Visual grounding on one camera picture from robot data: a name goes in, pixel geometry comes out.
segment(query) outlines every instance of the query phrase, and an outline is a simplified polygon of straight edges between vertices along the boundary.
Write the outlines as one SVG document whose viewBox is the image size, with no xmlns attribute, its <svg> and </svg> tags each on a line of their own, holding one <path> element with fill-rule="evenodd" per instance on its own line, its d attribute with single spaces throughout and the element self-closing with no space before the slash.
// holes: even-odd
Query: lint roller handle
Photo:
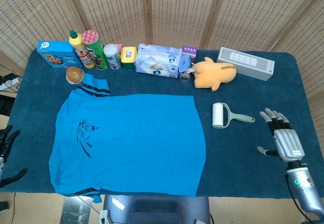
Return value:
<svg viewBox="0 0 324 224">
<path fill-rule="evenodd" d="M 250 116 L 247 116 L 247 115 L 244 115 L 244 114 L 232 114 L 231 118 L 235 119 L 235 120 L 245 122 L 245 123 L 254 123 L 254 121 L 255 121 L 254 118 L 252 118 Z"/>
</svg>

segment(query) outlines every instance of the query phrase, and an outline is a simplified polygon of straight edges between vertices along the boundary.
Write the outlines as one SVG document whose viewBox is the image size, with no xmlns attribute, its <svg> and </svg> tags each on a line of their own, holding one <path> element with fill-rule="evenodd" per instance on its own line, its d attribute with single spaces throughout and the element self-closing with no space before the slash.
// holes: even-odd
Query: yellow plush toy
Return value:
<svg viewBox="0 0 324 224">
<path fill-rule="evenodd" d="M 193 72 L 196 88 L 212 88 L 216 91 L 221 83 L 228 83 L 236 76 L 236 68 L 231 63 L 214 63 L 205 57 L 205 60 L 196 63 L 188 72 Z"/>
</svg>

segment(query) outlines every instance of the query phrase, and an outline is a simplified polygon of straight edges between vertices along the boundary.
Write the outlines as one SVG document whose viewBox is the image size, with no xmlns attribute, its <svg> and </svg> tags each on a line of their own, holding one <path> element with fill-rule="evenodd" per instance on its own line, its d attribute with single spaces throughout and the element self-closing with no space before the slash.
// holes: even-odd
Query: table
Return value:
<svg viewBox="0 0 324 224">
<path fill-rule="evenodd" d="M 193 95 L 206 138 L 206 163 L 197 196 L 289 198 L 285 183 L 286 164 L 261 155 L 256 147 L 274 148 L 272 136 L 259 111 L 265 107 L 284 113 L 298 132 L 310 173 L 324 196 L 324 162 L 303 89 L 298 66 L 288 53 L 248 52 L 275 61 L 274 75 L 261 81 L 238 74 L 216 92 L 196 89 L 178 79 L 136 73 L 132 69 L 85 69 L 99 79 L 108 79 L 112 96 L 136 93 Z M 216 61 L 218 51 L 198 50 L 197 61 L 209 56 Z M 1 191 L 53 193 L 48 160 L 55 136 L 55 120 L 62 103 L 77 85 L 65 80 L 65 70 L 51 68 L 33 51 L 10 117 L 13 130 L 20 129 L 9 156 L 4 176 L 28 168 L 18 182 Z M 224 130 L 212 123 L 212 104 L 225 102 L 234 113 L 256 119 L 253 124 L 233 121 Z M 102 194 L 112 193 L 102 190 Z"/>
</svg>

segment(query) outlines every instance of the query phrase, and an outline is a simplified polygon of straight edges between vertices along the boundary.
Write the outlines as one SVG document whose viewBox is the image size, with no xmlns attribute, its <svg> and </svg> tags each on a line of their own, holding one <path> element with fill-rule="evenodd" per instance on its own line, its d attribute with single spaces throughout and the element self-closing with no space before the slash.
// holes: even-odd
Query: woven panel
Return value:
<svg viewBox="0 0 324 224">
<path fill-rule="evenodd" d="M 303 0 L 223 0 L 209 49 L 264 50 Z"/>
<path fill-rule="evenodd" d="M 153 42 L 198 47 L 212 0 L 152 0 Z"/>
<path fill-rule="evenodd" d="M 308 98 L 324 91 L 324 0 L 319 0 L 278 47 L 298 61 Z"/>
<path fill-rule="evenodd" d="M 138 47 L 145 42 L 143 0 L 79 0 L 102 43 Z"/>
<path fill-rule="evenodd" d="M 311 113 L 319 140 L 320 149 L 324 156 L 324 105 L 313 108 Z"/>
<path fill-rule="evenodd" d="M 0 2 L 0 50 L 21 68 L 39 40 L 66 40 L 80 29 L 67 0 Z"/>
</svg>

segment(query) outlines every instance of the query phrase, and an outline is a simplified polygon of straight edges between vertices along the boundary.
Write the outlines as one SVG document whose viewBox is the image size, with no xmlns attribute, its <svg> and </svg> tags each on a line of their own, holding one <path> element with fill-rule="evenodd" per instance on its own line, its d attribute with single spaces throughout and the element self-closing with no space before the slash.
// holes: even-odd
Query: yellow bottle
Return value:
<svg viewBox="0 0 324 224">
<path fill-rule="evenodd" d="M 82 42 L 82 35 L 76 33 L 74 30 L 70 31 L 69 43 L 74 47 L 76 54 L 81 59 L 86 68 L 94 68 L 95 63 L 91 58 L 87 47 Z"/>
</svg>

